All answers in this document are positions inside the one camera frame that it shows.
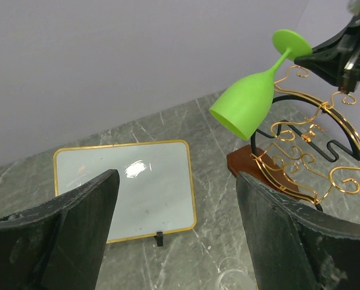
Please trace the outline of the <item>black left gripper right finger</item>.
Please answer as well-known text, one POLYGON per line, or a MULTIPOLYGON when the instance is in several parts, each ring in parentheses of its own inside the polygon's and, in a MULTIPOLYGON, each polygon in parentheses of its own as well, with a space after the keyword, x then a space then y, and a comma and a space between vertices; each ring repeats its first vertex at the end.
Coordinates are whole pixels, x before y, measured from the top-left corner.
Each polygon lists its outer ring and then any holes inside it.
POLYGON ((237 199, 259 289, 360 289, 360 225, 240 172, 237 199))

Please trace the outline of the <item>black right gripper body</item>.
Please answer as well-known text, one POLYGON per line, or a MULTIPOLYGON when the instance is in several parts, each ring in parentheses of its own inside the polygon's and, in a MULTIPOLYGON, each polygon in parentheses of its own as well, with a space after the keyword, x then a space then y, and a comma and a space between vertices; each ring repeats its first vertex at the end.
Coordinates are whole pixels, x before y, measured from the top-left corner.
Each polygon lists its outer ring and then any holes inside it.
POLYGON ((360 1, 348 1, 348 11, 353 15, 347 26, 347 54, 342 61, 343 70, 340 75, 338 89, 341 92, 355 92, 360 83, 360 1))

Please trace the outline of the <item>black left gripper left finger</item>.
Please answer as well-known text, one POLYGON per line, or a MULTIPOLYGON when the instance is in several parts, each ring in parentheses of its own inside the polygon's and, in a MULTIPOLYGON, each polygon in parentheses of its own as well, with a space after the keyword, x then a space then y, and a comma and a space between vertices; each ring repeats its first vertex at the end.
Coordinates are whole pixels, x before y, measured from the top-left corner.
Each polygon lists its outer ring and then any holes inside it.
POLYGON ((0 289, 95 289, 119 186, 107 170, 0 218, 0 289))

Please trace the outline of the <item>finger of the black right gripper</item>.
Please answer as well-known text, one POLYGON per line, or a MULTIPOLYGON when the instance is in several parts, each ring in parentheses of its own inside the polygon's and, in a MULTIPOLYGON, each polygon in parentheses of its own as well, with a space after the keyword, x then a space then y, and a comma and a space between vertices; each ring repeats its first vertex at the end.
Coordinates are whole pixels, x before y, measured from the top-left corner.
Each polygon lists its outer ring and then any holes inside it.
POLYGON ((347 25, 339 33, 314 47, 313 53, 322 53, 333 48, 342 52, 349 52, 354 48, 353 33, 354 26, 347 25))
POLYGON ((294 60, 294 63, 308 69, 332 86, 338 88, 343 86, 342 77, 346 65, 345 57, 336 57, 333 59, 298 57, 294 60))

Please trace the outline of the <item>green plastic wine glass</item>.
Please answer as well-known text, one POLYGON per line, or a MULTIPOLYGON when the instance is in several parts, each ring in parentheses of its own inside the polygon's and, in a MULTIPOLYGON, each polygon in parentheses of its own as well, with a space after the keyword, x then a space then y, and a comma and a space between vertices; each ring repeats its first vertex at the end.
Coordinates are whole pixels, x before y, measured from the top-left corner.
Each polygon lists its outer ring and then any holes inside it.
POLYGON ((281 54, 273 66, 233 83, 209 109, 221 125, 243 140, 250 139, 266 118, 274 98, 274 77, 282 63, 312 54, 309 42, 292 30, 277 30, 272 43, 281 54))

